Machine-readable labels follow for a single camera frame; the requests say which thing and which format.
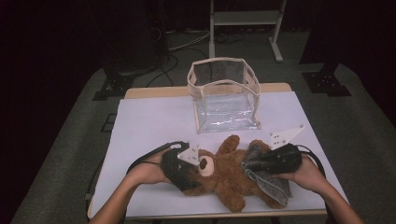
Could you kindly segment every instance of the white metal frame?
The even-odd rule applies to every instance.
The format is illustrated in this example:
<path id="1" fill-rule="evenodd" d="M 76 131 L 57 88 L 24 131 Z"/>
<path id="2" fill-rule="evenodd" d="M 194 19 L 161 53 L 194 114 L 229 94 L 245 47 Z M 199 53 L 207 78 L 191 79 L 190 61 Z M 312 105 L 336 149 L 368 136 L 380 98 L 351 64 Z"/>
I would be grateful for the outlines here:
<path id="1" fill-rule="evenodd" d="M 267 11 L 232 11 L 232 12 L 215 12 L 215 0 L 210 1 L 210 40 L 209 40 L 209 57 L 216 57 L 215 52 L 215 26 L 218 25 L 263 25 L 274 24 L 274 36 L 269 37 L 271 48 L 276 57 L 276 61 L 283 62 L 277 46 L 277 38 L 279 35 L 280 25 L 282 23 L 283 15 L 287 0 L 282 0 L 279 10 Z"/>

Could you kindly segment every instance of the dark background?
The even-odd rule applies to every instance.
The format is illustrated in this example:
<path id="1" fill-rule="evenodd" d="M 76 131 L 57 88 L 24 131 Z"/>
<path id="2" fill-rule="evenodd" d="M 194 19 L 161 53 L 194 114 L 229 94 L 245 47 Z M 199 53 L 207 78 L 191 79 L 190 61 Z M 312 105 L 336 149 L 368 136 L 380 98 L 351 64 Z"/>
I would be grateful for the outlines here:
<path id="1" fill-rule="evenodd" d="M 0 2 L 4 103 L 1 110 L 0 217 L 4 222 L 14 216 L 91 75 L 108 57 L 117 58 L 118 54 L 136 63 L 134 55 L 121 51 L 123 35 L 131 35 L 127 37 L 137 38 L 136 41 L 150 36 L 147 32 L 144 37 L 135 36 L 134 32 L 116 34 L 117 31 L 104 30 L 111 22 L 120 25 L 120 21 L 114 19 L 117 15 L 110 10 L 109 1 L 93 2 L 96 4 L 78 0 Z M 137 0 L 111 2 L 141 5 Z M 279 4 L 277 1 L 266 1 L 266 6 L 262 6 L 261 1 L 244 1 L 244 5 L 239 2 L 216 1 L 216 8 L 267 9 L 277 8 Z M 161 3 L 166 30 L 208 28 L 209 1 L 165 0 Z M 119 15 L 128 15 L 122 14 L 127 11 L 125 8 Z M 127 17 L 125 20 L 138 19 Z M 145 22 L 153 25 L 150 19 L 138 24 L 144 27 Z M 360 76 L 368 92 L 395 124 L 396 110 L 392 105 L 396 102 L 392 91 L 396 84 L 392 65 L 396 50 L 394 24 L 394 4 L 386 0 L 347 3 L 309 0 L 303 4 L 289 1 L 282 30 L 312 27 L 302 63 L 323 63 L 335 57 Z M 145 48 L 156 50 L 155 46 Z M 162 55 L 148 57 L 154 57 L 155 63 Z"/>

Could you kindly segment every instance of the person's right hand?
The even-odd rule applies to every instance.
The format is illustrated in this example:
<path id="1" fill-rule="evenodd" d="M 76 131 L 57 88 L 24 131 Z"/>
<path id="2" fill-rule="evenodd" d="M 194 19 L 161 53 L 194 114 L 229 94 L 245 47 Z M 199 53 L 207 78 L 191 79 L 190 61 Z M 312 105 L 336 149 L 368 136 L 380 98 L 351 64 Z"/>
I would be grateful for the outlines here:
<path id="1" fill-rule="evenodd" d="M 297 171 L 294 173 L 273 175 L 273 177 L 291 180 L 300 187 L 319 194 L 331 188 L 332 185 L 326 180 L 312 160 L 305 154 L 302 156 L 303 163 Z"/>

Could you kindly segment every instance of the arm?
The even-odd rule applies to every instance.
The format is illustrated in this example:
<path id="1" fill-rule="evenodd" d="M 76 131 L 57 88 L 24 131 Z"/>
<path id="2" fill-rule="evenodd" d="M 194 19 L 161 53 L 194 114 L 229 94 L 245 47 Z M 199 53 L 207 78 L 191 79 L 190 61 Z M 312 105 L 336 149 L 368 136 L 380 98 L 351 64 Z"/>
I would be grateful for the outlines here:
<path id="1" fill-rule="evenodd" d="M 361 218 L 349 206 L 337 189 L 320 173 L 318 167 L 308 156 L 303 155 L 303 164 L 296 172 L 274 175 L 274 177 L 291 180 L 300 187 L 319 194 L 329 206 L 338 223 L 363 223 Z"/>
<path id="2" fill-rule="evenodd" d="M 147 161 L 161 162 L 162 155 L 165 151 L 153 155 Z M 91 219 L 90 223 L 119 223 L 137 187 L 141 184 L 156 184 L 159 182 L 170 183 L 159 165 L 150 163 L 138 164 L 122 179 L 113 194 Z"/>

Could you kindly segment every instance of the teddy bear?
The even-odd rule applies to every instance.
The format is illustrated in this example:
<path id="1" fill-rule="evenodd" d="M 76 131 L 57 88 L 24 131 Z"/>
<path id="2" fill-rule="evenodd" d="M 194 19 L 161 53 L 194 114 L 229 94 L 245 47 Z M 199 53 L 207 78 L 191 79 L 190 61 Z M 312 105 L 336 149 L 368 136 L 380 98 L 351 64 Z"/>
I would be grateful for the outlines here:
<path id="1" fill-rule="evenodd" d="M 237 149 L 240 138 L 231 135 L 223 141 L 216 154 L 199 149 L 199 165 L 190 169 L 188 176 L 191 181 L 200 183 L 196 188 L 182 192 L 188 196 L 214 192 L 219 200 L 231 211 L 241 212 L 246 202 L 244 196 L 256 195 L 269 207 L 281 209 L 285 204 L 278 202 L 265 193 L 253 179 L 245 175 L 241 162 L 247 151 Z M 249 147 L 259 147 L 262 153 L 270 150 L 262 140 L 253 140 Z"/>

